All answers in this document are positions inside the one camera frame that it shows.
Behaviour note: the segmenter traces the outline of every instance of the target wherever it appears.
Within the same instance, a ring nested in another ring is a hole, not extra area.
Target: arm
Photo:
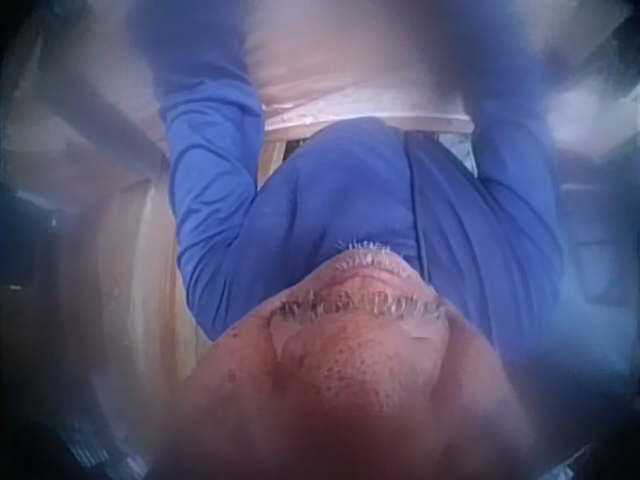
[[[475,123],[478,180],[510,246],[523,311],[549,320],[562,275],[555,151],[546,124],[540,64],[507,0],[444,0],[463,96]],[[497,337],[535,336],[514,319]]]
[[[141,0],[134,41],[152,71],[171,149],[170,202],[187,303],[221,334],[225,262],[256,194],[262,105],[245,64],[239,0]]]

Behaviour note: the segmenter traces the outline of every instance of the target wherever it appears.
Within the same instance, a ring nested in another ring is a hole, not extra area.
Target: blue shirt
[[[538,64],[505,0],[444,3],[478,177],[425,134],[359,119],[312,137],[258,191],[264,120],[244,2],[141,2],[133,32],[171,147],[178,264],[211,339],[368,241],[420,271],[505,359],[535,346],[562,271]]]

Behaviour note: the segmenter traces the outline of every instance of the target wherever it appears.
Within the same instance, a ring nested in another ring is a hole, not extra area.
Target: man
[[[158,478],[513,478],[532,432],[502,361],[562,268],[540,72],[505,0],[440,0],[474,178],[376,119],[310,139],[265,187],[243,1],[132,17],[172,165],[187,301],[214,340]]]

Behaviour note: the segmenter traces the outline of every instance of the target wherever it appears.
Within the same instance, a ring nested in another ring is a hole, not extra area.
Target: blue long-sleeve shirt
[[[257,191],[264,120],[243,55],[244,2],[142,1],[134,35],[171,148],[178,264],[211,339],[368,241],[420,271],[503,357],[535,345],[562,270],[538,66],[504,0],[443,4],[478,177],[424,134],[361,119],[312,137]]]

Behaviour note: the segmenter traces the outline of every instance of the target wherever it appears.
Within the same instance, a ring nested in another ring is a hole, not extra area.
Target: sleeve
[[[475,130],[478,180],[521,273],[525,308],[549,319],[563,272],[555,147],[541,62],[508,0],[445,0]]]
[[[141,0],[129,18],[166,125],[187,303],[208,333],[224,310],[226,265],[256,195],[264,135],[244,58],[245,3]]]

